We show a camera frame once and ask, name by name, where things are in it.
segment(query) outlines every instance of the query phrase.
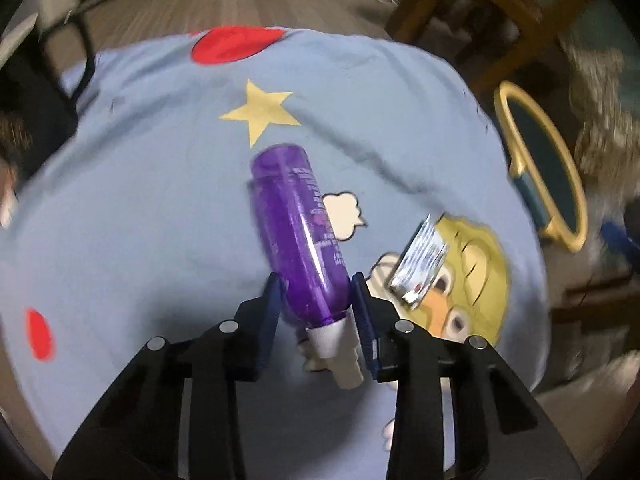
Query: bottle nozzle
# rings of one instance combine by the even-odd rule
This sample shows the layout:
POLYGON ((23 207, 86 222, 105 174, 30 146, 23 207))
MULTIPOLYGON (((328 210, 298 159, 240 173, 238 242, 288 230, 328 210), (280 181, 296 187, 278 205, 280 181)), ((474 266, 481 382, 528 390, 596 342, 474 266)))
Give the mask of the bottle nozzle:
POLYGON ((362 384, 356 350, 360 340, 351 309, 344 318, 318 328, 308 328, 306 333, 316 355, 326 361, 340 388, 351 390, 362 384))

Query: yellow cartoon face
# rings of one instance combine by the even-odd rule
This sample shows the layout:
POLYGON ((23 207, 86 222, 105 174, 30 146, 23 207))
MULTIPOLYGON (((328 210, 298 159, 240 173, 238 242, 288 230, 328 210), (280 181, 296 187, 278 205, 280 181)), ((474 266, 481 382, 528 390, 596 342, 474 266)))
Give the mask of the yellow cartoon face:
POLYGON ((431 335, 464 341, 478 334, 495 344, 509 297, 508 270, 500 245, 491 231, 462 218, 443 216, 436 229, 449 252, 419 305, 409 306, 386 287, 398 254, 385 254, 374 266, 367 280, 370 292, 391 301, 401 317, 431 335))

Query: red circle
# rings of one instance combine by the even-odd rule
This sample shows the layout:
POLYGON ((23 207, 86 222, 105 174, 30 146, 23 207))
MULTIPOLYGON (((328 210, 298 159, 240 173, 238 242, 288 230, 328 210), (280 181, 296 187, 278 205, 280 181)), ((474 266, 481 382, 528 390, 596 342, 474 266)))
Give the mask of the red circle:
POLYGON ((33 356, 38 361, 49 361, 53 358, 55 344, 49 323, 44 316, 33 308, 27 312, 27 339, 33 356))
POLYGON ((217 65, 258 54, 284 35, 279 28, 219 27, 201 37, 191 49, 191 59, 217 65))

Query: purple bottle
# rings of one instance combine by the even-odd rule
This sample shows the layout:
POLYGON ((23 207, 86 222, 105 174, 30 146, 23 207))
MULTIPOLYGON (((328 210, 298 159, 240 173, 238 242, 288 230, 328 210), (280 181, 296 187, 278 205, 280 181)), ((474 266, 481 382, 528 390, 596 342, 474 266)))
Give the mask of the purple bottle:
POLYGON ((254 208, 273 270, 286 283, 287 303, 306 327, 338 385, 362 382, 350 316, 350 280, 305 150, 271 146, 251 166, 254 208))

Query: metal screw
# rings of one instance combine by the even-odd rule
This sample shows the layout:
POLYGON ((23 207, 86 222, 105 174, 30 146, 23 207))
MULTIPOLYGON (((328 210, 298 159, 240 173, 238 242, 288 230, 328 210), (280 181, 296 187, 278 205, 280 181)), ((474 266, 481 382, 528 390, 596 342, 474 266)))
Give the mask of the metal screw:
POLYGON ((469 338, 469 344, 476 350, 484 350, 486 348, 486 339, 480 335, 473 335, 469 338))
POLYGON ((396 321, 396 324, 394 326, 396 327, 396 330, 398 330, 398 332, 402 332, 403 334, 408 334, 409 332, 411 332, 411 330, 414 329, 414 324, 407 319, 396 321))
POLYGON ((226 321, 220 323, 220 326, 218 328, 223 334, 232 334, 233 332, 238 330, 238 323, 236 323, 233 319, 227 319, 226 321))
POLYGON ((146 342, 146 347, 155 352, 161 349, 164 346, 164 343, 166 343, 164 337, 156 336, 146 342))

